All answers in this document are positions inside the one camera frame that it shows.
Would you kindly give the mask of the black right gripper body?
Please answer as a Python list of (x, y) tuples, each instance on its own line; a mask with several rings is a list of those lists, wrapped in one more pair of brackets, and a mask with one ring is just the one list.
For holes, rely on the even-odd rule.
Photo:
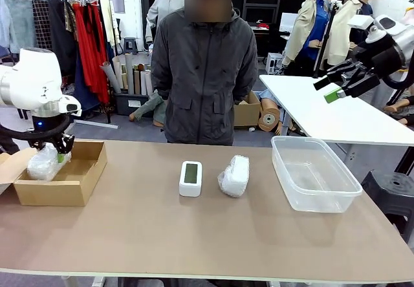
[(382, 79), (405, 66), (404, 59), (394, 45), (385, 47), (363, 42), (353, 49), (351, 57), (362, 65), (359, 79), (371, 76)]

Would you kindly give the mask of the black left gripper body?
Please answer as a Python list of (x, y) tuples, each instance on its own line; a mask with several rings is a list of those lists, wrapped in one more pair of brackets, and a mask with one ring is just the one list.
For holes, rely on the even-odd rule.
[(39, 134), (41, 138), (29, 140), (29, 145), (50, 142), (58, 144), (63, 141), (64, 130), (67, 127), (67, 115), (59, 114), (53, 117), (40, 117), (32, 115), (34, 134)]

